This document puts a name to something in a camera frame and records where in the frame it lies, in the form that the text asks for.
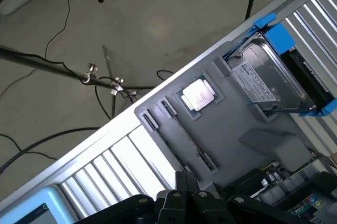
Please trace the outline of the silver hard disk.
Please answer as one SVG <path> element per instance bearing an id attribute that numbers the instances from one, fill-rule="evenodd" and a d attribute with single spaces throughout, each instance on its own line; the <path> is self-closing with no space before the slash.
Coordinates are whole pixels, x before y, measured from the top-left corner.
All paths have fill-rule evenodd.
<path id="1" fill-rule="evenodd" d="M 310 99 L 267 39 L 254 33 L 226 59 L 251 103 L 266 112 L 303 112 Z"/>

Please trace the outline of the light blue teach pendant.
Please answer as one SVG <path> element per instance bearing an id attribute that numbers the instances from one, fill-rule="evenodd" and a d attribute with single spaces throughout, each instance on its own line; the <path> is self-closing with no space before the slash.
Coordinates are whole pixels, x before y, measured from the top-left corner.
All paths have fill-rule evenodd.
<path id="1" fill-rule="evenodd" d="M 74 224 L 78 217 L 60 187 L 47 186 L 6 213 L 0 224 Z"/>

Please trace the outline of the grey plastic parts rack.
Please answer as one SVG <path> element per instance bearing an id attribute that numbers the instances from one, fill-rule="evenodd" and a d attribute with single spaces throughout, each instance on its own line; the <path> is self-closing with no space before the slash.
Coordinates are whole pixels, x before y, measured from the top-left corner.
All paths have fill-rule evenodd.
<path id="1" fill-rule="evenodd" d="M 310 146 L 308 138 L 289 115 L 264 118 L 256 107 L 248 103 L 220 60 L 231 46 L 232 42 L 225 42 L 210 48 L 205 56 L 198 57 L 189 67 L 164 82 L 135 109 L 142 126 L 173 168 L 192 171 L 204 184 L 233 181 L 272 160 L 270 154 L 260 153 L 241 143 L 243 135 L 253 138 L 261 135 L 262 142 L 268 139 L 280 140 L 281 143 L 300 140 L 305 146 Z M 217 98 L 192 115 L 179 93 L 200 76 L 207 79 Z M 211 172 L 197 156 L 186 134 L 164 109 L 163 100 L 168 101 L 180 123 L 214 162 L 217 171 Z"/>

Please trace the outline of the hard drive in blue caddy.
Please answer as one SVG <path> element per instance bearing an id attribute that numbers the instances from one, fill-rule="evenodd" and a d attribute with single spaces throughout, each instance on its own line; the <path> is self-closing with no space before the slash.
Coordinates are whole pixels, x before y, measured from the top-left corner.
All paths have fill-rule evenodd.
<path id="1" fill-rule="evenodd" d="M 300 116 L 327 116 L 331 114 L 337 110 L 337 99 L 329 90 L 327 90 L 318 77 L 315 76 L 307 61 L 295 48 L 295 40 L 284 27 L 284 25 L 282 23 L 277 23 L 274 25 L 270 24 L 273 20 L 275 20 L 275 18 L 276 15 L 272 13 L 256 20 L 243 39 L 234 45 L 229 52 L 223 55 L 223 60 L 226 62 L 225 59 L 230 56 L 239 46 L 241 46 L 243 42 L 245 42 L 254 33 L 260 32 L 267 39 L 267 42 L 272 46 L 281 61 L 285 64 L 286 68 L 298 81 L 299 85 L 303 88 L 306 95 L 310 99 L 310 104 L 307 110 L 303 112 L 283 113 L 297 113 Z M 281 113 L 266 112 L 263 110 L 262 112 L 267 116 L 275 113 Z"/>

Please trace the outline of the silver CPU chip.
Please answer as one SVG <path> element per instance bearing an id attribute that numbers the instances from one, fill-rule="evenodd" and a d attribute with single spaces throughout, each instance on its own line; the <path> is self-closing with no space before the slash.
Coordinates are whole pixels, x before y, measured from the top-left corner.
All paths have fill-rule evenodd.
<path id="1" fill-rule="evenodd" d="M 181 98 L 190 110 L 199 111 L 215 100 L 215 91 L 206 79 L 197 79 L 182 93 Z"/>

